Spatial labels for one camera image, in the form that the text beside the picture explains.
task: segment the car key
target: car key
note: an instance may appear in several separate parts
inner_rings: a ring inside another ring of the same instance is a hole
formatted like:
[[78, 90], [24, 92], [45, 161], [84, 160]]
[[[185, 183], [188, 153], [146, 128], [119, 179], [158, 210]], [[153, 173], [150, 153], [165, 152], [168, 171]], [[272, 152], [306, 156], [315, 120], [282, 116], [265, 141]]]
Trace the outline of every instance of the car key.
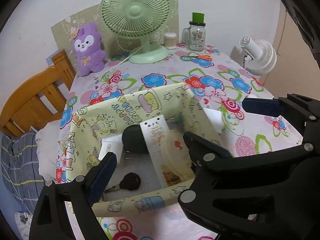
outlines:
[[118, 185], [115, 185], [109, 189], [106, 189], [104, 193], [116, 191], [118, 189], [127, 189], [127, 190], [136, 190], [140, 187], [141, 179], [138, 174], [133, 172], [128, 173], [124, 176], [121, 182]]

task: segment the plaid bedding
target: plaid bedding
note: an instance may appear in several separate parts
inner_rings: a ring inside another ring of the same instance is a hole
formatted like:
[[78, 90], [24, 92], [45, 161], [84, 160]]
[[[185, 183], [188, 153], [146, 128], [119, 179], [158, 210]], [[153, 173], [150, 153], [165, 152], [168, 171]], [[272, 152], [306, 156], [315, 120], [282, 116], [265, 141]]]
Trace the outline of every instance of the plaid bedding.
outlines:
[[26, 133], [20, 138], [2, 137], [1, 172], [8, 191], [34, 212], [44, 180], [39, 175], [39, 161], [36, 153], [35, 133]]

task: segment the fan stand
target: fan stand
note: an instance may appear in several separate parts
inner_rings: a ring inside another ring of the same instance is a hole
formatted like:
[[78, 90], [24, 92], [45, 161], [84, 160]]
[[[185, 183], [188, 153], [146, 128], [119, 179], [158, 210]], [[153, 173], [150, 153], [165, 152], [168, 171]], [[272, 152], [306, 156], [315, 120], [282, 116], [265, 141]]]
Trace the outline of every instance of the fan stand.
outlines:
[[143, 37], [141, 40], [141, 46], [132, 50], [129, 54], [132, 55], [138, 49], [134, 55], [129, 57], [129, 61], [137, 64], [153, 63], [169, 56], [169, 51], [159, 44], [150, 44], [149, 37]]

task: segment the electric fan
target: electric fan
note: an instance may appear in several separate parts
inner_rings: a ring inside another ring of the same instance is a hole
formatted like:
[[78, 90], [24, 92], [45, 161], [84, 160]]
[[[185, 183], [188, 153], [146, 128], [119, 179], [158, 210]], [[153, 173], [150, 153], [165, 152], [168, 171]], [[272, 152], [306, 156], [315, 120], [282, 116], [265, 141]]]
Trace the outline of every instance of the electric fan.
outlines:
[[170, 0], [102, 0], [100, 17], [111, 33], [125, 39], [140, 39], [141, 47], [129, 55], [132, 63], [152, 63], [169, 55], [149, 38], [169, 19]]
[[251, 60], [245, 62], [245, 69], [253, 75], [261, 76], [274, 68], [277, 54], [269, 41], [254, 41], [245, 36], [241, 39], [240, 46], [251, 57]]

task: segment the glass jar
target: glass jar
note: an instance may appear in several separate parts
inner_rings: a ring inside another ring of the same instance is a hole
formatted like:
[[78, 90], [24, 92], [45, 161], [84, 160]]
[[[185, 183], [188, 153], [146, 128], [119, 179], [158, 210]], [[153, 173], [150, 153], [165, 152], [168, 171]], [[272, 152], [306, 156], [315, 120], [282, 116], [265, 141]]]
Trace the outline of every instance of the glass jar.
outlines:
[[182, 40], [192, 51], [203, 51], [205, 43], [205, 23], [189, 22], [190, 27], [182, 31]]

